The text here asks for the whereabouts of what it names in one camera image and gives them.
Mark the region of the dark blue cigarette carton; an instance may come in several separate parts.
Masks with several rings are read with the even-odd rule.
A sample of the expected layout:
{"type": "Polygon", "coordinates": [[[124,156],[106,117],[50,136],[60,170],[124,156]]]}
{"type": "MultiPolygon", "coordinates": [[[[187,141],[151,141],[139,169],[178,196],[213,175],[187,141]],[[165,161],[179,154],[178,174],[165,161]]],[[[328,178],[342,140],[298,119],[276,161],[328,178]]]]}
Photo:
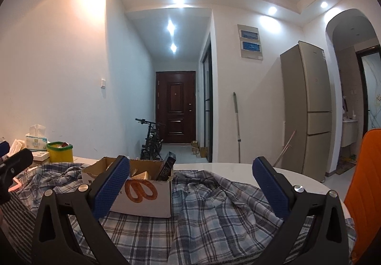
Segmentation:
{"type": "Polygon", "coordinates": [[[156,176],[158,181],[168,181],[172,174],[173,166],[176,162],[176,154],[169,151],[161,164],[160,171],[156,176]]]}

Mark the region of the gold cigarette carton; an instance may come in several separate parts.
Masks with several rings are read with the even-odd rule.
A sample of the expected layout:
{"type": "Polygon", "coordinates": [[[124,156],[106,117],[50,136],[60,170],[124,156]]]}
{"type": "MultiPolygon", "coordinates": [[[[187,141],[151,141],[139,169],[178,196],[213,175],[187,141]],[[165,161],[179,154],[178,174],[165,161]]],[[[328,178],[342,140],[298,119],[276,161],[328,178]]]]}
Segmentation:
{"type": "Polygon", "coordinates": [[[150,180],[151,176],[147,171],[139,173],[131,177],[132,180],[150,180]]]}

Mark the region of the flat white boxes stack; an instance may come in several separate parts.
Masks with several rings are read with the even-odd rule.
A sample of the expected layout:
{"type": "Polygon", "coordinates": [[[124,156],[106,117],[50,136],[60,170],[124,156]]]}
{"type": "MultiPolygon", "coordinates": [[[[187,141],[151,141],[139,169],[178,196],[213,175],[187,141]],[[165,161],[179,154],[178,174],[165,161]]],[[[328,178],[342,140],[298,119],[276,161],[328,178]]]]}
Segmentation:
{"type": "MultiPolygon", "coordinates": [[[[25,142],[23,140],[15,139],[12,143],[9,152],[6,154],[7,157],[11,157],[19,151],[25,149],[25,142]]],[[[49,159],[50,154],[48,151],[32,151],[35,162],[44,162],[49,159]]]]}

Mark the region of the pink framed tablet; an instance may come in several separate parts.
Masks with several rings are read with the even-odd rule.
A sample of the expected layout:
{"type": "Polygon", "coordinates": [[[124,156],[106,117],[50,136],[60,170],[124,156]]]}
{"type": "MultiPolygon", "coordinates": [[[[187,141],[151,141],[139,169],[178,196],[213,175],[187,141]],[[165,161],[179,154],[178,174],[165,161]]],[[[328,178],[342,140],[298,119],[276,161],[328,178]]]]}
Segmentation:
{"type": "Polygon", "coordinates": [[[12,185],[9,187],[8,191],[18,191],[21,188],[22,184],[17,178],[13,178],[12,185]]]}

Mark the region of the tissue box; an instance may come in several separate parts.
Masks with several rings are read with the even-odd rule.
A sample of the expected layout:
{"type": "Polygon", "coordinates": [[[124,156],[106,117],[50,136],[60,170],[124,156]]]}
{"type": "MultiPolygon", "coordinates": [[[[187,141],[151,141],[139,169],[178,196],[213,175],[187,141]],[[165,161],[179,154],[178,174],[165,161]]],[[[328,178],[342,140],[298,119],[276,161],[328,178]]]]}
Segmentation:
{"type": "Polygon", "coordinates": [[[25,135],[25,147],[31,151],[47,151],[48,139],[45,136],[46,127],[43,125],[33,125],[29,127],[29,132],[25,135]]]}

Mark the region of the orange chair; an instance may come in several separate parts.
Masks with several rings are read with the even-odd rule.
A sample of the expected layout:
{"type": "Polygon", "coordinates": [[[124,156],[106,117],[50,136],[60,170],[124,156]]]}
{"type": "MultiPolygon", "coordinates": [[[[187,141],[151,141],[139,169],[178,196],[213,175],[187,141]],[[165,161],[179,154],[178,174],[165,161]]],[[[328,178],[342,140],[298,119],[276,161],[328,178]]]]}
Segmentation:
{"type": "Polygon", "coordinates": [[[354,263],[370,248],[380,233],[380,129],[369,130],[344,204],[355,223],[356,242],[351,254],[354,263]]]}

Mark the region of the yellow bin with green rim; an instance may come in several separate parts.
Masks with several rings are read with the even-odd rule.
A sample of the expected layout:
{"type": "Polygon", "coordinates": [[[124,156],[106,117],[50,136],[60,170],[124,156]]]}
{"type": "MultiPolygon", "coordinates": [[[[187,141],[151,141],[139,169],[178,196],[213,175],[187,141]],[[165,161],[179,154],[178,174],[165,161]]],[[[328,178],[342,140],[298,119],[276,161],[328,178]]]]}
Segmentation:
{"type": "Polygon", "coordinates": [[[73,145],[68,142],[49,142],[46,145],[51,163],[55,162],[73,162],[73,145]]]}

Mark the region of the cardboard box with pretzel print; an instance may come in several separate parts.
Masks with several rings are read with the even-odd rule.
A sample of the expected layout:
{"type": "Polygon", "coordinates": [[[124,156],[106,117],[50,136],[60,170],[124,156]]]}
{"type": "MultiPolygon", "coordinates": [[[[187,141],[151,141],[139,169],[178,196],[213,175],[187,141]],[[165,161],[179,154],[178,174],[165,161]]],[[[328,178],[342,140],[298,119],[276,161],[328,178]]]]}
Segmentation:
{"type": "Polygon", "coordinates": [[[104,157],[82,169],[84,184],[91,185],[100,175],[112,170],[112,175],[92,205],[96,219],[109,211],[140,217],[170,218],[172,215],[172,174],[168,181],[158,181],[156,176],[162,162],[129,159],[120,155],[104,157]],[[150,180],[132,180],[131,177],[147,171],[150,180]]]}

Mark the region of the black bicycle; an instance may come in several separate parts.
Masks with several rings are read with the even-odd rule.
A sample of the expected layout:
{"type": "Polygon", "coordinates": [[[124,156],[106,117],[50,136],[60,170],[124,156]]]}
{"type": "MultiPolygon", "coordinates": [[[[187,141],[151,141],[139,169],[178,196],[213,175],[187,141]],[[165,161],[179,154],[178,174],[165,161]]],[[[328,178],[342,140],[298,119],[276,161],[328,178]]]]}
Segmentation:
{"type": "Polygon", "coordinates": [[[141,125],[147,125],[148,131],[145,143],[141,146],[141,160],[162,160],[160,155],[163,139],[160,137],[160,128],[164,127],[162,123],[148,121],[146,119],[138,119],[136,121],[141,125]]]}

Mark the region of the broom with red stick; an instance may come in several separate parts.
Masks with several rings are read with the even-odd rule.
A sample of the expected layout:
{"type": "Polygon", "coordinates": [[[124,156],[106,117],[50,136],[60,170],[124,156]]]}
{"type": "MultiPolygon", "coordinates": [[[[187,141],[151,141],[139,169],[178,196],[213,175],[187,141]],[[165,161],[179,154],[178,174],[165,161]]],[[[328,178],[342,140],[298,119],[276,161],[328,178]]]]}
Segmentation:
{"type": "Polygon", "coordinates": [[[294,130],[294,131],[291,133],[290,138],[288,139],[288,141],[287,141],[286,144],[284,145],[284,147],[283,147],[282,151],[280,152],[280,154],[279,154],[279,156],[278,156],[276,162],[273,164],[274,167],[276,167],[276,166],[279,164],[279,162],[282,160],[284,154],[286,153],[286,151],[287,151],[287,150],[289,149],[289,147],[291,146],[291,141],[292,141],[292,139],[294,138],[295,134],[296,134],[296,130],[294,130]]]}

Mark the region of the blue plaid cloth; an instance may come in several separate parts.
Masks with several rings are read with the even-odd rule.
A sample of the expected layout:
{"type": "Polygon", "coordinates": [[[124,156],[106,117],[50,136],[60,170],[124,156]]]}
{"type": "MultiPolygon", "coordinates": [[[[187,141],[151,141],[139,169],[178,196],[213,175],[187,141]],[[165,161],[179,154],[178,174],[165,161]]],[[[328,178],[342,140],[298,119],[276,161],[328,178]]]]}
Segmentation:
{"type": "MultiPolygon", "coordinates": [[[[38,166],[21,173],[22,186],[15,194],[36,221],[44,193],[76,191],[84,184],[83,168],[74,163],[38,166]]],[[[69,219],[83,254],[99,264],[75,216],[69,219]]],[[[356,233],[353,220],[345,220],[350,262],[356,233]]],[[[109,211],[99,222],[128,264],[255,264],[283,220],[259,185],[234,182],[209,171],[177,171],[172,177],[170,218],[109,211]]],[[[286,261],[298,256],[312,222],[312,217],[306,218],[286,261]]]]}

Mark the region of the dark red entrance door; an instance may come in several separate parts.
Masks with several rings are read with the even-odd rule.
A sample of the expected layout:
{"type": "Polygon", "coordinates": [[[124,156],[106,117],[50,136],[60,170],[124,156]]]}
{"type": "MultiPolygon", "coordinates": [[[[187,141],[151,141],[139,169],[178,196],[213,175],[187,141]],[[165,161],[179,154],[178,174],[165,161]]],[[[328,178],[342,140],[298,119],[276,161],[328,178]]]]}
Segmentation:
{"type": "Polygon", "coordinates": [[[189,144],[196,139],[196,72],[156,73],[156,122],[167,144],[189,144]]]}

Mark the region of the gold refrigerator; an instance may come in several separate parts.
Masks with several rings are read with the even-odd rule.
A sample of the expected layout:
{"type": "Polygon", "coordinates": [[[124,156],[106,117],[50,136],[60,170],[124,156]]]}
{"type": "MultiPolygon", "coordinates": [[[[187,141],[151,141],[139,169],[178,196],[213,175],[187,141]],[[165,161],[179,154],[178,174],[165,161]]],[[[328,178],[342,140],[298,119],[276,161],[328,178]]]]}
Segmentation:
{"type": "Polygon", "coordinates": [[[288,148],[282,168],[324,180],[331,145],[332,105],[323,49],[299,41],[280,55],[288,148]]]}

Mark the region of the black framed glass door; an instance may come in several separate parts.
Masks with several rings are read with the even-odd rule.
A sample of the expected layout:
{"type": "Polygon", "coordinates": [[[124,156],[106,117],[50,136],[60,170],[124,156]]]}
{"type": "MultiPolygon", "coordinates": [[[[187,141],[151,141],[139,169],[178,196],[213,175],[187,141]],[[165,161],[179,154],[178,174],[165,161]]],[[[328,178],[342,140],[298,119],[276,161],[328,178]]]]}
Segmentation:
{"type": "Polygon", "coordinates": [[[213,96],[212,96],[212,49],[209,41],[200,63],[201,94],[201,152],[208,162],[212,162],[213,147],[213,96]]]}

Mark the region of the electrical panel on wall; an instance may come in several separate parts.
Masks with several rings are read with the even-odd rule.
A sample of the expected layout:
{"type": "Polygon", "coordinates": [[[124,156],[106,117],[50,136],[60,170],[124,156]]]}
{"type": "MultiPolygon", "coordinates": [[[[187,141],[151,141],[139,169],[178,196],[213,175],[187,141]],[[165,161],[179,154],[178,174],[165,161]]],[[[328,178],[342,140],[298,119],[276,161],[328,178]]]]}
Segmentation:
{"type": "Polygon", "coordinates": [[[263,60],[260,33],[257,27],[237,25],[240,55],[244,59],[263,60]]]}

